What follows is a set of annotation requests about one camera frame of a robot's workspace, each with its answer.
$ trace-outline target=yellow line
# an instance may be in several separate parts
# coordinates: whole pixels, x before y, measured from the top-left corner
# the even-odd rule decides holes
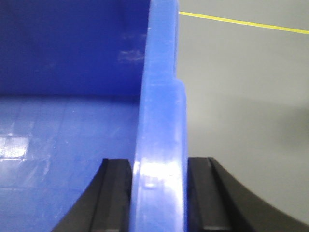
[[[201,15],[201,14],[195,14],[195,13],[189,13],[189,12],[183,12],[183,11],[179,11],[179,14],[185,15],[185,16],[197,17],[197,18],[205,18],[205,19],[210,19],[210,20],[216,20],[216,21],[221,21],[221,22],[226,22],[226,23],[236,23],[236,24],[242,24],[242,25],[259,27],[259,28],[283,30],[283,31],[295,32],[295,33],[301,33],[301,34],[307,34],[307,35],[309,34],[309,30],[285,28],[285,27],[279,27],[279,26],[274,26],[274,25],[252,23],[252,22],[234,20],[234,19],[229,19],[229,18],[220,18],[220,17],[214,17],[214,16],[209,16],[209,15],[203,15],[203,14]]]

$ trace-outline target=blue plastic bin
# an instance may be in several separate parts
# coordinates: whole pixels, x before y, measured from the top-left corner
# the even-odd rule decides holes
[[[175,0],[0,0],[0,232],[48,232],[103,158],[134,167],[131,232],[185,231]]]

